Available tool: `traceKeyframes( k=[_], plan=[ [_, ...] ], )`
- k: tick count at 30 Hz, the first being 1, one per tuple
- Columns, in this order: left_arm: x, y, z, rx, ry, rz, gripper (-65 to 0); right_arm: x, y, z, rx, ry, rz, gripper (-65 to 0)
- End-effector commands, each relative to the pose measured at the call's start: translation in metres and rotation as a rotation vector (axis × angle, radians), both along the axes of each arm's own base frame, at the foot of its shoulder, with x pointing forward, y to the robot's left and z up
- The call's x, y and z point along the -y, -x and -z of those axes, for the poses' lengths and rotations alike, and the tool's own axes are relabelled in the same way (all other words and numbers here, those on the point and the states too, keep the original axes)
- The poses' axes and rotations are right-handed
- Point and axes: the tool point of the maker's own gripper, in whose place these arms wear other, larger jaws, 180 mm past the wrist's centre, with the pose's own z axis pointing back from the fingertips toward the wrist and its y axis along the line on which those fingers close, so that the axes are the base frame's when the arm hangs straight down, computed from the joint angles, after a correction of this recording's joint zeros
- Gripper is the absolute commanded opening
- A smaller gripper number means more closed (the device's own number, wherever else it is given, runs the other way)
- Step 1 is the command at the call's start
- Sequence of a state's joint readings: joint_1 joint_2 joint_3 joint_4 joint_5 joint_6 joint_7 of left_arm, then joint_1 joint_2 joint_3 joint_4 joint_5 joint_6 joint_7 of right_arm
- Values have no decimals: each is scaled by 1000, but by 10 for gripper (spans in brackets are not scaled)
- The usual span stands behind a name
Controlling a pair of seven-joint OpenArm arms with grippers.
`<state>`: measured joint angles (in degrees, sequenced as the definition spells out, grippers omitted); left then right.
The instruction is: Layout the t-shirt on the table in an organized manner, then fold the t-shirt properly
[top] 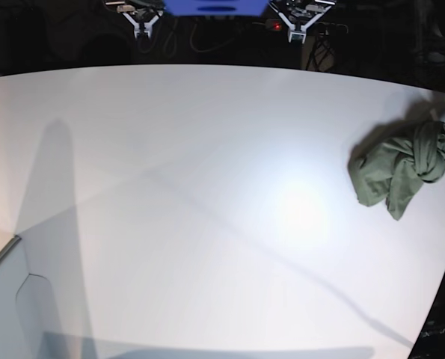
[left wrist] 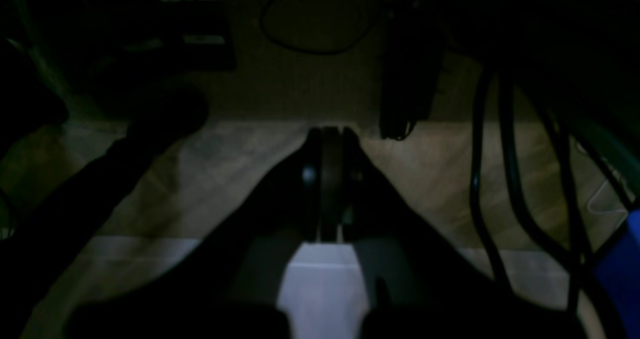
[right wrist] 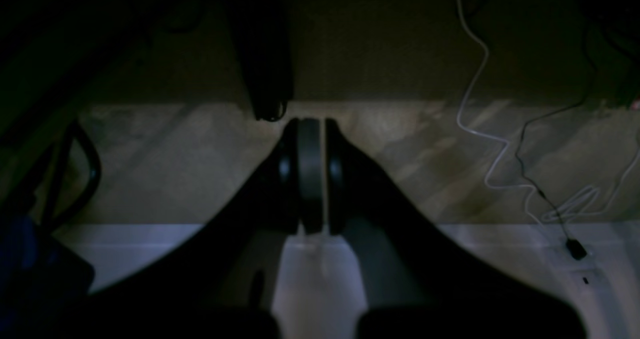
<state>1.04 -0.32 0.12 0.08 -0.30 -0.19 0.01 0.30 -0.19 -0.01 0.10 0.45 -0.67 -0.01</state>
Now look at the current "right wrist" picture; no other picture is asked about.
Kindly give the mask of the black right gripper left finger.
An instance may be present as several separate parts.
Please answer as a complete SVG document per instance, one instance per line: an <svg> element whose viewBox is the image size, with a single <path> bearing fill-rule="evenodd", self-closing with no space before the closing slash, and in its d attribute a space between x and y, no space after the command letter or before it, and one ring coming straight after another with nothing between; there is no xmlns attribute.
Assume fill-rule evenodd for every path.
<svg viewBox="0 0 640 339"><path fill-rule="evenodd" d="M203 228L157 261L90 296L75 311L77 339L278 339L261 307L267 270L252 270L239 305L217 304L257 234L322 230L321 125L293 119L265 160Z"/></svg>

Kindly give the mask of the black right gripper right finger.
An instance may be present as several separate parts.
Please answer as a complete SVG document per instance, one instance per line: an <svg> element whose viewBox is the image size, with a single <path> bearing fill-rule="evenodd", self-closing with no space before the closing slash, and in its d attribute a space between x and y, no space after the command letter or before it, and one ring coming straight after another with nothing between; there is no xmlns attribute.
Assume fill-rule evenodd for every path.
<svg viewBox="0 0 640 339"><path fill-rule="evenodd" d="M326 120L329 230L354 250L357 339L585 339L576 310L479 259L414 207Z"/></svg>

